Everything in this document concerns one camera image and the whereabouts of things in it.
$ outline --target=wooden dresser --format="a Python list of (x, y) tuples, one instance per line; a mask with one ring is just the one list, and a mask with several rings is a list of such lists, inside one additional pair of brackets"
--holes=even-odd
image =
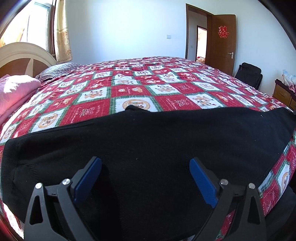
[(296, 110), (296, 95), (287, 86), (285, 86), (280, 80), (276, 80), (276, 86), (272, 97), (276, 98), (292, 110)]

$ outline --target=bedspread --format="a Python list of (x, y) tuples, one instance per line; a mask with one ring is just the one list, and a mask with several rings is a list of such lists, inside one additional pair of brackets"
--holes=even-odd
[[(107, 61), (81, 66), (43, 83), (40, 91), (4, 125), (0, 157), (10, 138), (113, 114), (131, 104), (152, 112), (217, 107), (269, 111), (286, 107), (217, 69), (183, 58)], [(258, 187), (265, 215), (275, 206), (295, 171), (295, 141), (294, 134)], [(226, 235), (232, 216), (227, 216), (218, 240)]]

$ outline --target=curtain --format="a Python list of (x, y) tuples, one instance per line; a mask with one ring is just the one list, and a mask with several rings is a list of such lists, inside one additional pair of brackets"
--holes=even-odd
[(65, 63), (73, 59), (69, 34), (68, 34), (68, 25), (66, 18), (66, 2), (65, 0), (56, 1), (56, 10), (54, 16), (54, 48), (56, 53), (57, 63)]
[(29, 16), (34, 3), (35, 0), (31, 1), (14, 17), (0, 38), (0, 47), (21, 41), (24, 30), (28, 26)]

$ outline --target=brown wooden door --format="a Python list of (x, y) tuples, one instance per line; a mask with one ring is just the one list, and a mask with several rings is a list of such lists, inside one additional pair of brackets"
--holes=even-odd
[(207, 65), (232, 75), (237, 44), (235, 15), (208, 15)]

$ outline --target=arched headboard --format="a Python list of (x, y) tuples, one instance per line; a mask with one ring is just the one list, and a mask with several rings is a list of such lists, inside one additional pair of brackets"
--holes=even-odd
[(6, 74), (35, 77), (56, 60), (43, 48), (25, 42), (16, 42), (0, 48), (0, 78)]

